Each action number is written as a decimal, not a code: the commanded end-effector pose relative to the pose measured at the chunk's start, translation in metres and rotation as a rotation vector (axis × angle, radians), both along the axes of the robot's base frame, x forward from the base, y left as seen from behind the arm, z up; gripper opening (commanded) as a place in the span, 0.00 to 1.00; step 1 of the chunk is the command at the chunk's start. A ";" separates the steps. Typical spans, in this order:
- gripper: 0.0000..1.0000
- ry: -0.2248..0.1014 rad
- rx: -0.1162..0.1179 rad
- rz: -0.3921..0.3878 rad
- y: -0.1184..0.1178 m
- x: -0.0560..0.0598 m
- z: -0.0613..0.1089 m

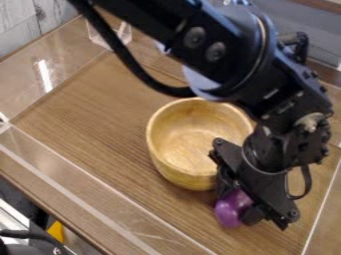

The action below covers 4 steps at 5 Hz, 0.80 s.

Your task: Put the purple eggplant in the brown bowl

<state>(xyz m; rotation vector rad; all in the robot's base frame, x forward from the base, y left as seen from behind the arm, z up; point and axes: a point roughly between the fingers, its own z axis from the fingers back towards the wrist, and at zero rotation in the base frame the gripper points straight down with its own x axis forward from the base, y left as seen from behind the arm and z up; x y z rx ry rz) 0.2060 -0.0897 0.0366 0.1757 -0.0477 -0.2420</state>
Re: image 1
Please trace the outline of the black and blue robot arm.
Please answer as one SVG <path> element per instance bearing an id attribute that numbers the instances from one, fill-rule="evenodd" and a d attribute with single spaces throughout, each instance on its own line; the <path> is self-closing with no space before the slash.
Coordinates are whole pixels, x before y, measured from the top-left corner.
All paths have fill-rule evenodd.
<path id="1" fill-rule="evenodd" d="M 262 220 L 287 228 L 300 218 L 289 191 L 293 168 L 309 179 L 311 165 L 329 154 L 333 105 L 307 65 L 309 37 L 281 35 L 249 0 L 214 8 L 206 0 L 69 0 L 135 76 L 160 93 L 230 103 L 256 129 L 242 144 L 218 137 L 209 153 L 217 165 L 214 211 L 228 227 Z M 192 77 L 188 87 L 161 83 L 142 68 L 101 11 L 130 23 L 162 45 Z"/>

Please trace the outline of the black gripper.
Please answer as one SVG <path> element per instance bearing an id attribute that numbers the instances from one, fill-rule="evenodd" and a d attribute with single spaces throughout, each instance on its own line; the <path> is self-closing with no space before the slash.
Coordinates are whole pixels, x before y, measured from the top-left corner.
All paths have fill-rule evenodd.
<path id="1" fill-rule="evenodd" d="M 242 145 L 213 140 L 217 200 L 241 189 L 253 200 L 241 224 L 269 220 L 287 229 L 301 216 L 297 201 L 312 190 L 311 166 L 329 154 L 333 105 L 325 96 L 293 97 L 268 102 L 264 114 Z"/>

